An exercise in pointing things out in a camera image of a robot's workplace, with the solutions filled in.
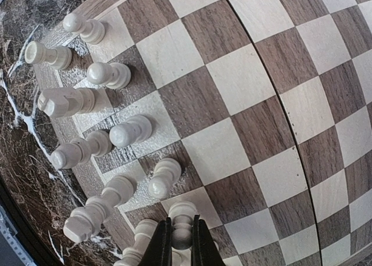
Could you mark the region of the wooden chess board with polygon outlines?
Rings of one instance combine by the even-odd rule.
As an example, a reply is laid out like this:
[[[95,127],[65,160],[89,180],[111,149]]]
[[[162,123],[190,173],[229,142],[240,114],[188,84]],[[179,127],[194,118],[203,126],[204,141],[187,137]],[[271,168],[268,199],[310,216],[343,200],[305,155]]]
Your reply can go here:
[[[36,65],[42,89],[88,87],[94,62],[132,79],[103,109],[53,120],[61,142],[142,114],[153,135],[76,166],[88,196],[130,173],[137,190],[106,222],[120,249],[144,218],[193,202],[230,265],[351,265],[371,253],[371,0],[87,0],[97,45],[57,26],[68,69]],[[181,176],[148,192],[170,157]]]

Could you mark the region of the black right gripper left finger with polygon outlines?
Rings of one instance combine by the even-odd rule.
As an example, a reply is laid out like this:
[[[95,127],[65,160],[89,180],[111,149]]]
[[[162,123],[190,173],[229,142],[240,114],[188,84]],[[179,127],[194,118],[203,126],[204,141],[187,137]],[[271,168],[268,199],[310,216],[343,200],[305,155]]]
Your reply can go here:
[[[171,218],[161,220],[152,236],[139,266],[171,266]]]

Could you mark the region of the cream white chess queen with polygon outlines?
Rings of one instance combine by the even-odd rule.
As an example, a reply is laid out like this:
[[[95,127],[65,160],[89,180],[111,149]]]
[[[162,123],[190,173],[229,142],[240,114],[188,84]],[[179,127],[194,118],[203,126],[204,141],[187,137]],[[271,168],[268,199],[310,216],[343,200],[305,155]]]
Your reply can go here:
[[[152,239],[158,223],[155,220],[144,219],[135,228],[134,245],[123,250],[123,257],[116,261],[113,266],[137,266]]]

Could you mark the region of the cream white chess bishop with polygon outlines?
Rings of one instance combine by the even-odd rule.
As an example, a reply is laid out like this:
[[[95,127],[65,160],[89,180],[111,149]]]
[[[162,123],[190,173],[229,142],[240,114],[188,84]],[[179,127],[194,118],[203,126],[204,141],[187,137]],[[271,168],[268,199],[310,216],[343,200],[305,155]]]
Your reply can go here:
[[[57,169],[70,169],[87,163],[92,156],[101,157],[112,150],[112,143],[106,131],[91,132],[86,139],[74,138],[61,144],[51,154],[52,165]]]

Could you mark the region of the black curved front rail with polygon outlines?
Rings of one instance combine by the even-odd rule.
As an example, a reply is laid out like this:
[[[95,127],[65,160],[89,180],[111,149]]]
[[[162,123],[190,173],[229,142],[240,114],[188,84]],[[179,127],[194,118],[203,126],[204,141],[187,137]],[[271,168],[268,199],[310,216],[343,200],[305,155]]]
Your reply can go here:
[[[1,206],[17,231],[16,237],[37,265],[48,265],[49,254],[45,251],[41,241],[31,230],[16,203],[1,180]]]

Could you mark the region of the cream white chess pawn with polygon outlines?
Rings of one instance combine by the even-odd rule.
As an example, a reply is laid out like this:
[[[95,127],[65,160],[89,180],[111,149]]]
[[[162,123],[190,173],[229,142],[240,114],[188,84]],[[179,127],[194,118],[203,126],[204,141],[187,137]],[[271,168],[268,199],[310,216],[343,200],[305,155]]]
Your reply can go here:
[[[192,246],[192,225],[197,214],[196,206],[189,201],[174,203],[169,209],[172,221],[172,247],[176,250],[186,250]]]
[[[87,81],[109,89],[122,89],[131,80],[129,67],[122,63],[96,62],[87,69]]]
[[[177,160],[170,157],[161,159],[155,165],[153,177],[149,182],[149,194],[156,199],[165,198],[180,178],[181,172],[181,166]]]
[[[136,115],[111,128],[109,139],[116,147],[126,148],[129,145],[145,141],[151,135],[151,121],[143,115]]]

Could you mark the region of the cream white chess piece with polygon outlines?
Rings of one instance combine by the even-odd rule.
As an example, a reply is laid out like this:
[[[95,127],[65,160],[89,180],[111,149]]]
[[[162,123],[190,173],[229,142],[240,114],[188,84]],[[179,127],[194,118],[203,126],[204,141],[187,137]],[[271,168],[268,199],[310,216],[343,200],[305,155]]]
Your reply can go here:
[[[69,33],[78,34],[84,42],[93,45],[100,43],[105,36],[105,26],[100,21],[87,20],[75,13],[65,16],[63,28]]]
[[[32,41],[26,47],[24,58],[28,64],[47,63],[55,70],[64,70],[71,63],[72,52],[66,46],[49,49],[40,42]]]
[[[50,118],[70,117],[90,113],[95,106],[92,88],[59,87],[43,90],[38,108]]]

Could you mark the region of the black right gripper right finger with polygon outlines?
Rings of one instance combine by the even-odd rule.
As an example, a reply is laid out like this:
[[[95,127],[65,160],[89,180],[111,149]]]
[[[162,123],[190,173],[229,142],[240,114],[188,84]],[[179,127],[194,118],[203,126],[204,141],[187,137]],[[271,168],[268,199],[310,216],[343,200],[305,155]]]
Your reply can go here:
[[[192,226],[191,265],[223,265],[223,260],[208,230],[206,222],[200,219],[200,215],[195,215]]]

